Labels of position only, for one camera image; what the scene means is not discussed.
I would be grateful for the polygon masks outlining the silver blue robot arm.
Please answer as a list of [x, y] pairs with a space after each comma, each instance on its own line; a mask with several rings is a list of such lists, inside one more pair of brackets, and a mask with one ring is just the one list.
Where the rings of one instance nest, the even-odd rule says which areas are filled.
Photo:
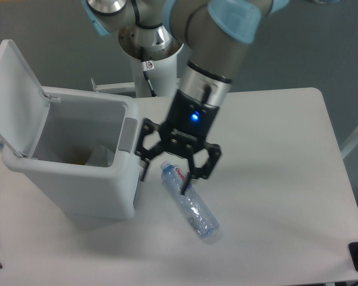
[[286, 7], [286, 1], [84, 1], [88, 18], [101, 35], [135, 26], [163, 32], [152, 43], [133, 41], [137, 55], [153, 60], [173, 41], [192, 53], [166, 119], [143, 120], [135, 150], [150, 163], [161, 153], [188, 161], [183, 183], [207, 179], [221, 156], [206, 141], [224, 97], [255, 39], [260, 21]]

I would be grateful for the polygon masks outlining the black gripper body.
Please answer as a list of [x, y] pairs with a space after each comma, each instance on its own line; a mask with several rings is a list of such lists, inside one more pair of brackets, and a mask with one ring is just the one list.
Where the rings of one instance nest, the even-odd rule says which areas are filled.
[[177, 90], [166, 119], [159, 128], [163, 150], [186, 158], [187, 148], [193, 153], [206, 149], [210, 156], [221, 154], [218, 144], [206, 142], [219, 107], [203, 103]]

